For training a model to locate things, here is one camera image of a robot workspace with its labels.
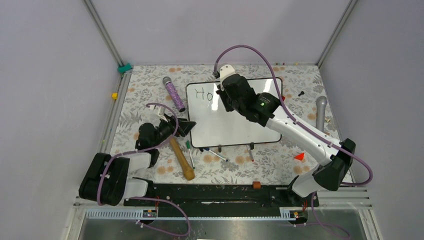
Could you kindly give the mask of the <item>white whiteboard black frame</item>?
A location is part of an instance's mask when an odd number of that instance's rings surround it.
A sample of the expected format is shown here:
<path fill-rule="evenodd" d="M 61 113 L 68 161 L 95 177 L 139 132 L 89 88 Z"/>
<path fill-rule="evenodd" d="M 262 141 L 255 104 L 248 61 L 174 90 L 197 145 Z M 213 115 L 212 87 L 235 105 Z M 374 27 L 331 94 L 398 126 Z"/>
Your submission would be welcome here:
<path fill-rule="evenodd" d="M 186 85 L 188 120 L 196 122 L 190 131 L 195 148 L 276 143 L 280 133 L 248 121 L 236 111 L 227 112 L 216 93 L 219 82 Z"/>

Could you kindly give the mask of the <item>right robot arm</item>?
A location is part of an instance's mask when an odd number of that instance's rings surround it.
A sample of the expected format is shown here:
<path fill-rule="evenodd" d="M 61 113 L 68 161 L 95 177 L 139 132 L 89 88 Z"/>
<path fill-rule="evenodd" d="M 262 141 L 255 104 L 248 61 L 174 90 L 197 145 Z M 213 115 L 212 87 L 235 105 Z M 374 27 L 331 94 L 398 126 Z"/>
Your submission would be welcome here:
<path fill-rule="evenodd" d="M 248 121 L 281 134 L 317 161 L 315 168 L 289 184 L 286 198 L 291 205 L 301 205 L 318 190 L 339 189 L 352 164 L 353 141 L 339 141 L 301 119 L 291 119 L 277 97 L 268 92 L 255 93 L 248 80 L 237 73 L 221 81 L 217 94 L 226 111 L 236 111 Z"/>

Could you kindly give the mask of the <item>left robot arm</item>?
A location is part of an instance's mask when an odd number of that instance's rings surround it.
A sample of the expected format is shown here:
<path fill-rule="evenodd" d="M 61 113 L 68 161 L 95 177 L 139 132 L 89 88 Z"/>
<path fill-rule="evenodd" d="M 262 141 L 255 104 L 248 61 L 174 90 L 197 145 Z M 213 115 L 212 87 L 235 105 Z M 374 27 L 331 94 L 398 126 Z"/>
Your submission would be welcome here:
<path fill-rule="evenodd" d="M 131 168 L 152 168 L 158 161 L 159 147 L 172 134 L 185 137 L 196 125 L 186 118 L 165 115 L 155 126 L 143 123 L 138 129 L 135 149 L 119 153 L 113 158 L 108 153 L 98 152 L 79 186 L 80 198 L 116 206 L 123 199 L 136 197 L 144 206 L 152 204 L 155 192 L 148 187 L 147 180 L 129 179 Z"/>

